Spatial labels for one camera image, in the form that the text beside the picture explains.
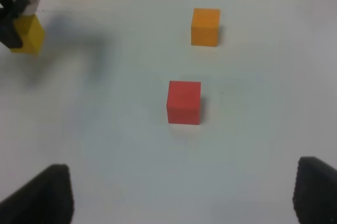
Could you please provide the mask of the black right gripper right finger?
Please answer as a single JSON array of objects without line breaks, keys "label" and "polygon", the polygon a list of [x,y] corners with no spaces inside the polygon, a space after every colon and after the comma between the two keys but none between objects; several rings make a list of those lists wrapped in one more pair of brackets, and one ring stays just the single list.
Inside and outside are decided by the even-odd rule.
[{"label": "black right gripper right finger", "polygon": [[316,157],[301,157],[292,201],[299,223],[336,223],[336,169]]}]

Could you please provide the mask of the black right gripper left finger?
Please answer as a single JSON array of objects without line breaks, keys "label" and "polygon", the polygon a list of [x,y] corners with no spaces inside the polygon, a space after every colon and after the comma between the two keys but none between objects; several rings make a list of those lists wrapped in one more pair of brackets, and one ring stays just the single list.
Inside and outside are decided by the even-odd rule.
[{"label": "black right gripper left finger", "polygon": [[1,223],[71,223],[74,210],[70,169],[53,164],[1,201]]}]

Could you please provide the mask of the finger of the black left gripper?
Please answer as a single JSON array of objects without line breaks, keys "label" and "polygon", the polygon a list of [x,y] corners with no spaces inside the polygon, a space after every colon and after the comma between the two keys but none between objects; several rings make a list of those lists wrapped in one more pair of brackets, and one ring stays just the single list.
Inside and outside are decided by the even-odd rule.
[{"label": "finger of the black left gripper", "polygon": [[12,20],[1,20],[1,43],[7,48],[21,48],[23,46]]}]

